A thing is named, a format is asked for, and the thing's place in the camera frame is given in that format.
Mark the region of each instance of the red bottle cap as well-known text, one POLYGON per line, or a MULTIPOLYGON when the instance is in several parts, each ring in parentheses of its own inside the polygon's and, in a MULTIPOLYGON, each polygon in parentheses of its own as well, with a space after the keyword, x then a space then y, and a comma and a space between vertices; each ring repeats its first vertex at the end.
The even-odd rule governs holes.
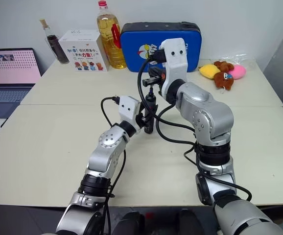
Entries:
POLYGON ((99 5, 99 6, 106 6, 106 5, 107 5, 107 2, 104 1, 104 0, 101 0, 101 1, 98 2, 98 5, 99 5))

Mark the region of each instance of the printed box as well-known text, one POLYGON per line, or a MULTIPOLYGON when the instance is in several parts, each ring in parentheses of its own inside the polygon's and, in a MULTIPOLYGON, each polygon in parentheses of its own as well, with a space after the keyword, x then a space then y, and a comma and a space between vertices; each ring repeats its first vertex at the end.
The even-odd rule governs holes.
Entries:
POLYGON ((107 71, 99 30, 69 30, 59 43, 75 71, 107 71))

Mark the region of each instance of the blue case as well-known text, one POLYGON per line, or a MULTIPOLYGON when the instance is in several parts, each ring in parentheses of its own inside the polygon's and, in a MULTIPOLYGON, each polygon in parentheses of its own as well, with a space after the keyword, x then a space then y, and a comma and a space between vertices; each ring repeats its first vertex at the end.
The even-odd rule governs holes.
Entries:
POLYGON ((146 57, 159 49, 162 41, 183 38, 186 46, 188 72, 198 65, 201 47, 200 29, 195 23, 126 23, 121 32, 121 46, 127 67, 138 72, 146 57))

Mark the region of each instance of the brown plush toy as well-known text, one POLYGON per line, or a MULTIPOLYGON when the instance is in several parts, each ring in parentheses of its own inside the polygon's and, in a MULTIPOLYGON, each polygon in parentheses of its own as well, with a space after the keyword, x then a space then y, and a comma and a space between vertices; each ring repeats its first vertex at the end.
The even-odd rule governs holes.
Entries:
POLYGON ((220 69, 221 72, 228 72, 234 69, 234 65, 232 65, 231 63, 226 63, 226 61, 215 61, 213 64, 217 66, 217 68, 220 69))
POLYGON ((226 72, 218 72, 214 75, 215 86, 218 88, 225 88, 226 90, 230 90, 231 86, 234 83, 233 77, 226 72))

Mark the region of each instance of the black cable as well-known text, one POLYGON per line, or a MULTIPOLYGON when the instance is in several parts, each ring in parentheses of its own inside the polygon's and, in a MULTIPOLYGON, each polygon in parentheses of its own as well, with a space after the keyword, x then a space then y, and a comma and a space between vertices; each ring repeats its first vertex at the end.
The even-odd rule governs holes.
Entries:
POLYGON ((248 194, 248 197, 247 197, 247 199, 246 199, 247 201, 250 201, 250 200, 252 199, 253 196, 252 196, 251 192, 250 192, 248 189, 246 189, 246 188, 244 188, 244 187, 242 187, 242 186, 239 186, 239 185, 237 185, 237 184, 233 184, 233 183, 229 183, 229 182, 226 182, 226 181, 223 181, 223 180, 219 180, 219 179, 217 179, 217 178, 214 178, 214 177, 212 177, 212 176, 206 174, 206 173, 204 172, 204 170, 203 170, 203 169, 200 167, 200 165, 199 165, 199 154, 196 155, 196 163, 197 163, 197 168, 198 168, 199 172, 200 172, 204 177, 206 177, 207 179, 210 179, 210 180, 212 180, 212 181, 214 181, 214 182, 217 182, 217 183, 219 183, 219 184, 223 184, 223 185, 227 185, 227 186, 230 186, 230 187, 239 189, 239 190, 241 190, 241 191, 243 191, 243 192, 245 192, 245 193, 248 194))
MULTIPOLYGON (((168 107, 166 107, 165 109, 163 109, 163 110, 158 114, 158 117, 160 118, 165 112, 167 112, 168 110, 172 109, 173 107, 174 107, 173 104, 170 105, 170 106, 168 106, 168 107)), ((194 142, 174 140, 174 139, 171 139, 171 138, 166 137, 166 136, 161 132, 161 130, 160 130, 159 120, 158 120, 158 119, 156 119, 156 129, 157 129, 158 134, 159 134, 164 140, 166 140, 166 141, 168 141, 168 142, 172 142, 172 143, 182 143, 182 144, 190 144, 190 145, 192 145, 192 148, 189 149, 189 150, 187 150, 187 151, 183 154, 183 156, 184 156, 187 160, 189 160, 191 163, 193 163, 194 165, 196 165, 196 163, 195 163, 193 160, 191 160, 191 159, 187 156, 188 153, 190 153, 191 151, 193 151, 193 150, 195 149, 196 144, 195 144, 194 142)))
MULTIPOLYGON (((101 103, 100 103, 100 107, 101 107, 101 111, 104 115, 104 117, 106 118, 106 120, 108 121, 110 127, 112 127, 112 124, 108 118, 108 116, 106 115, 106 112, 104 110, 104 107, 103 107, 103 102, 108 100, 108 99, 112 99, 113 100, 113 97, 106 97, 104 99, 102 99, 101 103)), ((122 163, 122 167, 114 181, 114 183, 112 184, 111 188, 110 188, 110 191, 106 197, 106 200, 105 200, 105 203, 104 203, 104 208, 103 208, 103 228, 102 228, 102 232, 104 232, 104 224, 105 224, 105 219, 106 219, 106 215, 107 215, 107 221, 108 221, 108 235, 111 235, 111 219, 110 219, 110 211, 109 211, 109 205, 108 205, 108 202, 109 202, 109 199, 112 195, 112 191, 114 189, 114 187, 116 186, 123 170, 124 170, 124 167, 125 167, 125 162, 126 162, 126 150, 124 150, 124 158, 123 158, 123 163, 122 163)))
POLYGON ((108 99, 112 99, 112 97, 106 97, 106 98, 103 98, 102 101, 100 102, 100 107, 101 107, 101 111, 104 115, 104 117, 107 119, 107 122, 109 123, 110 126, 112 126, 108 116, 106 115, 106 112, 104 111, 104 108, 103 108, 103 102, 108 100, 108 99))
POLYGON ((164 124, 167 124, 167 125, 170 125, 170 126, 178 126, 178 127, 182 127, 182 128, 185 128, 185 129, 188 129, 188 130, 191 130, 192 132, 195 133, 195 129, 190 127, 190 126, 186 126, 186 125, 182 125, 182 124, 177 124, 177 123, 174 123, 174 122, 170 122, 170 121, 166 121, 164 119, 161 119, 159 116, 157 116, 155 113, 152 112, 152 110, 150 109, 149 105, 147 104, 146 100, 145 100, 145 97, 142 93, 142 85, 141 85, 141 82, 142 82, 142 72, 143 70, 145 69, 146 65, 148 64, 148 62, 150 62, 150 59, 146 59, 144 61, 144 63, 142 64, 139 72, 138 72, 138 76, 137 76, 137 87, 138 87, 138 92, 140 94, 140 97, 141 97, 141 101, 144 105, 144 107, 149 111, 149 113, 157 120, 159 120, 160 122, 163 122, 164 124))

